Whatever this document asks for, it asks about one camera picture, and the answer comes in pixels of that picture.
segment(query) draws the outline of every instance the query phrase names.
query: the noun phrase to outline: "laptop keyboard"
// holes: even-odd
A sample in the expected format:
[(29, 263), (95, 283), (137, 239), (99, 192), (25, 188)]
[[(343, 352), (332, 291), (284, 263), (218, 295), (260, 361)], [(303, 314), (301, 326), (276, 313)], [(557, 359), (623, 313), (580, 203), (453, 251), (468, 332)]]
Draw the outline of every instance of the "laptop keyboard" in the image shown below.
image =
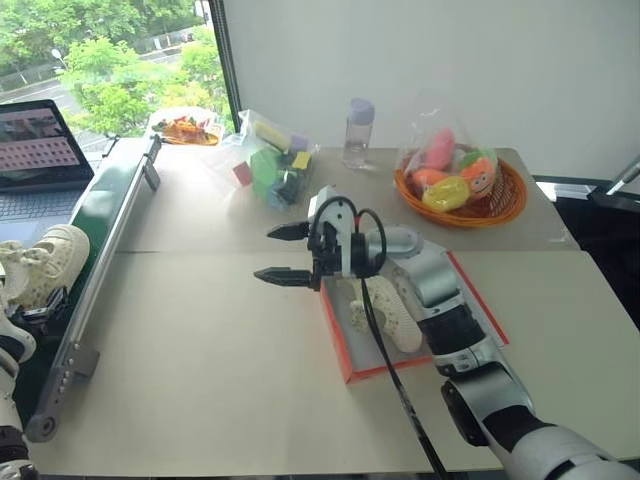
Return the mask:
[(82, 192), (77, 190), (0, 195), (0, 220), (70, 215)]

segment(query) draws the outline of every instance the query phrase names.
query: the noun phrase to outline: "orange woven basket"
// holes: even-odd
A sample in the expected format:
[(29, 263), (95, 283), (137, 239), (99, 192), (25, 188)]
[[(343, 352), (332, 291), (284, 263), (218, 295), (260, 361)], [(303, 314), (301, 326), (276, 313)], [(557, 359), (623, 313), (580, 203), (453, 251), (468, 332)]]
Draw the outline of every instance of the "orange woven basket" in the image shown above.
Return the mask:
[(489, 195), (446, 213), (430, 210), (416, 198), (407, 186), (402, 170), (396, 170), (394, 178), (398, 192), (409, 206), (432, 222), (461, 228), (493, 227), (516, 218), (527, 203), (527, 187), (518, 172), (503, 160), (499, 159), (498, 165)]

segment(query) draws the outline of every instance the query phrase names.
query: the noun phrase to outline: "laptop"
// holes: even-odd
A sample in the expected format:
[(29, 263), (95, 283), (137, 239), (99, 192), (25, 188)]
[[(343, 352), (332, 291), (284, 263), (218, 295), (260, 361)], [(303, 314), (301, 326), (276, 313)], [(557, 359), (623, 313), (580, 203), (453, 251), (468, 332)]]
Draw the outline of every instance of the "laptop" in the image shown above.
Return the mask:
[(92, 178), (53, 100), (0, 105), (0, 241), (30, 247), (68, 223)]

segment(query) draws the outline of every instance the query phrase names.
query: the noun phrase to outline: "orange toy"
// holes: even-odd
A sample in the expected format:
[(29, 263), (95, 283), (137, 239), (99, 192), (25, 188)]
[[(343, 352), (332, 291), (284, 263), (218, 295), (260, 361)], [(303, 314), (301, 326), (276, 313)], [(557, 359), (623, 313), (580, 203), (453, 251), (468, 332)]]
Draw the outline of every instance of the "orange toy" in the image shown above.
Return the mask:
[(411, 184), (419, 192), (423, 192), (425, 188), (435, 185), (440, 180), (447, 178), (449, 174), (434, 170), (432, 168), (420, 168), (411, 173)]
[(484, 198), (491, 193), (496, 170), (487, 157), (480, 157), (467, 168), (463, 168), (460, 176), (464, 178), (471, 190), (471, 199)]

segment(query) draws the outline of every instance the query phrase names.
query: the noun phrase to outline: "bottle cap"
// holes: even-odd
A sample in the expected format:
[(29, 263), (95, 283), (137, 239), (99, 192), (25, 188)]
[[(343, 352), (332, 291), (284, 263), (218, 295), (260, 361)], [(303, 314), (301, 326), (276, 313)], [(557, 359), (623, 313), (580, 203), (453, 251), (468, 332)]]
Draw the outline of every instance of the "bottle cap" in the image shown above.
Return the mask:
[(369, 100), (354, 98), (351, 100), (351, 111), (349, 121), (355, 125), (369, 125), (373, 123), (376, 116), (376, 109)]
[(309, 140), (305, 137), (299, 137), (298, 135), (291, 135), (291, 143), (289, 144), (289, 153), (294, 156), (298, 152), (303, 152), (309, 146)]

